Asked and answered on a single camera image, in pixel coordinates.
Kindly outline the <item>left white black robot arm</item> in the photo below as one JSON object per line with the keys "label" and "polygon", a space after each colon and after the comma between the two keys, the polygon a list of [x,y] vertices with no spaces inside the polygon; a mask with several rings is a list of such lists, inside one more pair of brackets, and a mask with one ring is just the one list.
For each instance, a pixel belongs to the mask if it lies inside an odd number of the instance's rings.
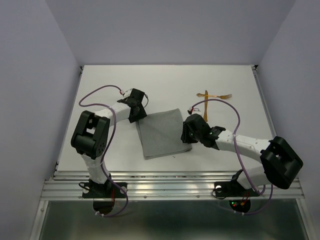
{"label": "left white black robot arm", "polygon": [[122,98],[112,106],[97,103],[96,106],[104,109],[83,111],[71,137],[71,146],[81,155],[89,172],[88,182],[79,184],[86,194],[95,192],[106,197],[111,193],[113,184],[104,157],[115,136],[117,123],[123,120],[134,123],[147,116],[143,106],[145,92],[136,88],[119,92]]}

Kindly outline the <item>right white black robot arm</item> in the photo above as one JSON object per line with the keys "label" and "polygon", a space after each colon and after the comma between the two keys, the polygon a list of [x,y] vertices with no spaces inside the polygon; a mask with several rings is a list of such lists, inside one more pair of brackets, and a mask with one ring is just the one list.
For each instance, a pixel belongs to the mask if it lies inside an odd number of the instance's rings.
{"label": "right white black robot arm", "polygon": [[181,140],[233,152],[238,158],[244,156],[259,163],[251,169],[242,167],[224,187],[235,195],[264,185],[287,190],[303,167],[303,161],[284,138],[267,140],[237,135],[224,127],[210,127],[199,114],[192,114],[183,122]]}

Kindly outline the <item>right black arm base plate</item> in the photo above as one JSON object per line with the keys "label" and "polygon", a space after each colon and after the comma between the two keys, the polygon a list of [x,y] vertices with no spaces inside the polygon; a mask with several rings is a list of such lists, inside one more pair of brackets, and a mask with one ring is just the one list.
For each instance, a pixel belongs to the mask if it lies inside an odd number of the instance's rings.
{"label": "right black arm base plate", "polygon": [[258,197],[259,195],[252,188],[245,189],[237,182],[242,172],[242,169],[237,171],[232,176],[231,181],[216,181],[211,195],[220,200],[231,197]]}

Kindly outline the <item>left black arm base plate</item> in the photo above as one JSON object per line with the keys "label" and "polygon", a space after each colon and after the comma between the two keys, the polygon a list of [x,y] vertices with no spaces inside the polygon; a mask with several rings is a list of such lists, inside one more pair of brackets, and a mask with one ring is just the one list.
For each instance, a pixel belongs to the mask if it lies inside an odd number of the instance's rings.
{"label": "left black arm base plate", "polygon": [[125,199],[125,194],[110,182],[99,184],[93,181],[80,182],[84,199]]}

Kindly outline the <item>grey cloth napkin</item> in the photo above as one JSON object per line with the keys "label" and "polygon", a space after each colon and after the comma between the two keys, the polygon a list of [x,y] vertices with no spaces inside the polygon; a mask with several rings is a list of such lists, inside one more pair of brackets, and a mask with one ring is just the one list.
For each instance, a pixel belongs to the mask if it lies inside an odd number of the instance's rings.
{"label": "grey cloth napkin", "polygon": [[192,145],[183,143],[183,117],[176,108],[149,114],[136,122],[136,129],[146,160],[185,153]]}

